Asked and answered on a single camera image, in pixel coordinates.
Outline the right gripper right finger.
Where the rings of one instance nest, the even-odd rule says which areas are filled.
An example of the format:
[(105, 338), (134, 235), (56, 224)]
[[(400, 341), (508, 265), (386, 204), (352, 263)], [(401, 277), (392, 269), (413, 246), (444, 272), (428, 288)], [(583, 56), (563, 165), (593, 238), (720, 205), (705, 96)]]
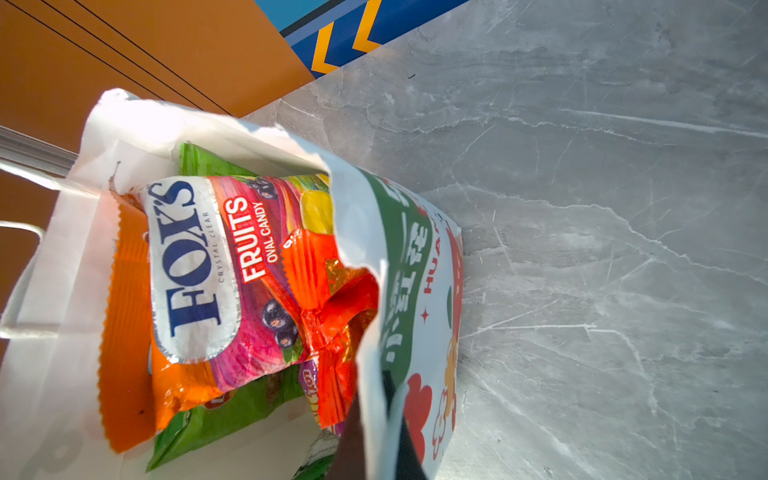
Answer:
[[(392, 418), (392, 402), (395, 396), (396, 387), (392, 375), (388, 371), (383, 373), (383, 387), (387, 400), (388, 416)], [(396, 480), (426, 480), (404, 416), (401, 416), (401, 428), (396, 460), (394, 473), (394, 478)]]

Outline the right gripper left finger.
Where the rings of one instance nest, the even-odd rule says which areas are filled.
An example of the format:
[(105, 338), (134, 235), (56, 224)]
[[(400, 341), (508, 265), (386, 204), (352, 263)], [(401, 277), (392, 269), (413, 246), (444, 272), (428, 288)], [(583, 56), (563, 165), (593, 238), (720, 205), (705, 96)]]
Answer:
[(355, 399), (346, 418), (334, 459), (325, 480), (365, 480), (364, 431), (359, 400)]

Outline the large green chips bag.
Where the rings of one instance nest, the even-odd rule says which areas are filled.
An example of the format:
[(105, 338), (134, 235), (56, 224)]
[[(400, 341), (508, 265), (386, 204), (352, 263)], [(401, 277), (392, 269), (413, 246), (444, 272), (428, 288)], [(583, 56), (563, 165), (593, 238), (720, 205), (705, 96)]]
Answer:
[(267, 176), (196, 145), (140, 193), (148, 220), (155, 469), (302, 393), (298, 304), (281, 248), (326, 196), (318, 175)]

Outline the red snack packet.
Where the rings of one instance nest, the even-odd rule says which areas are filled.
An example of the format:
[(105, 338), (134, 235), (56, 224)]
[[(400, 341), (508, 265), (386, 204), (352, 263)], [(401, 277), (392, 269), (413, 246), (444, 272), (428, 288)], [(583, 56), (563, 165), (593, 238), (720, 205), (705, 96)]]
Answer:
[(307, 351), (299, 382), (317, 424), (339, 435), (356, 397), (355, 357), (377, 314), (379, 285), (367, 269), (341, 262), (330, 234), (296, 230), (282, 256)]

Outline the colourful candy bag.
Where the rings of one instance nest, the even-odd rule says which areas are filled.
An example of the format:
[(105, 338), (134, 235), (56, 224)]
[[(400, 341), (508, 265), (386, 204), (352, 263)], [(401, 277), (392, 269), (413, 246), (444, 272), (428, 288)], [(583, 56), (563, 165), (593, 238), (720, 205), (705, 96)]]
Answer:
[(98, 370), (112, 450), (320, 349), (283, 246), (293, 233), (330, 239), (326, 175), (176, 176), (115, 200)]

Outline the white paper bag with flowers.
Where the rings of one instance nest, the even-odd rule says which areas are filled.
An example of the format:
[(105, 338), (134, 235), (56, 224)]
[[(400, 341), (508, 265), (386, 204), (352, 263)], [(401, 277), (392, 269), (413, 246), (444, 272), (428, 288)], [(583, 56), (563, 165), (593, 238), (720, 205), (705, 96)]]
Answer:
[[(1, 317), (11, 341), (1, 377), (1, 472), (70, 478), (324, 479), (341, 434), (299, 397), (268, 417), (155, 469), (157, 434), (112, 450), (99, 407), (100, 347), (116, 252), (116, 196), (176, 175), (190, 143), (267, 176), (323, 174), (341, 262), (379, 285), (355, 360), (366, 479), (395, 479), (401, 416), (426, 479), (456, 428), (464, 280), (459, 225), (399, 184), (275, 126), (143, 100), (114, 89), (91, 111), (78, 158), (55, 178), (2, 169), (58, 194)], [(383, 373), (396, 392), (388, 416)]]

